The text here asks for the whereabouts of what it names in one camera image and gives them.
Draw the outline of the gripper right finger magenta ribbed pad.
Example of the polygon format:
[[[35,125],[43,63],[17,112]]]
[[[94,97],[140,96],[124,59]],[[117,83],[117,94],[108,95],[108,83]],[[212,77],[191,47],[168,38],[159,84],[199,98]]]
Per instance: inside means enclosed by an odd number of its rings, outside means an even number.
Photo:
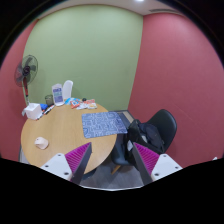
[[[132,153],[144,185],[182,169],[168,154],[158,155],[138,143],[133,143]]]

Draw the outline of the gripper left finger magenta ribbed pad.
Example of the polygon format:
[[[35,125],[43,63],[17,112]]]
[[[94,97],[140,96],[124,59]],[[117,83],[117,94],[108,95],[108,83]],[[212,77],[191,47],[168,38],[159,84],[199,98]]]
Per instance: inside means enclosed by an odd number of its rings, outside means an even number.
[[[80,184],[92,154],[92,143],[86,143],[67,154],[57,153],[41,168],[65,180]]]

